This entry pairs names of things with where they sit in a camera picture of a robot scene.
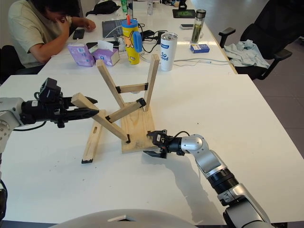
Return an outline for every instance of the yellow water bottle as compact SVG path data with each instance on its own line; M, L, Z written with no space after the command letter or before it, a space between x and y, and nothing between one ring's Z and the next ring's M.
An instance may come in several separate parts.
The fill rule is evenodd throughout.
M139 53L142 51L142 36L138 32L137 20L130 19L122 21L125 50L128 54L130 64L139 64Z

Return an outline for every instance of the smartphone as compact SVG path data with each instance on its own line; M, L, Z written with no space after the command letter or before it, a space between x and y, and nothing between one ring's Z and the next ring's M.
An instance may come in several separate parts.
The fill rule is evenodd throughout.
M85 34L85 30L82 29L76 29L73 35L73 39L83 39Z
M193 24L181 24L180 27L182 29L192 29L193 28Z
M116 48L116 49L118 49L119 43L117 41L108 41L108 42L112 43L113 47ZM89 42L89 43L86 44L86 46L87 46L88 49L90 49L90 48L92 48L92 47L94 47L96 45L97 45L97 42Z

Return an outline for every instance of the light green t-shirt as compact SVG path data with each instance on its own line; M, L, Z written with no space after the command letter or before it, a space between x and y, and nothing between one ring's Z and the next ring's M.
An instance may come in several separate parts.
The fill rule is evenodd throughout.
M9 9L9 31L21 63L25 67L42 65L29 52L36 44L46 44L60 34L57 23L45 18L30 1L19 0Z

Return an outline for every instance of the tissue box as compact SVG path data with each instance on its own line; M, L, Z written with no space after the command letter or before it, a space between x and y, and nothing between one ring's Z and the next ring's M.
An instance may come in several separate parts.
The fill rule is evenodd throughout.
M73 43L67 46L75 62L80 66L92 67L95 60L87 46L81 43Z
M115 63L118 62L119 54L118 49L113 48L113 51L105 50L105 49L97 49L94 52L92 52L92 55L94 56L95 60L102 59L105 64L109 66L114 66Z

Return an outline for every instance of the hand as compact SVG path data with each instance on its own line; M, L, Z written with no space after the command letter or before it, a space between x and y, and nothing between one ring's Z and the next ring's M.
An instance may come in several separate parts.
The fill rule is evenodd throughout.
M61 33L68 35L70 31L70 24L68 23L67 19L65 17L61 19L56 18L56 22L60 28Z
M84 27L91 32L96 28L96 24L92 20L84 18Z

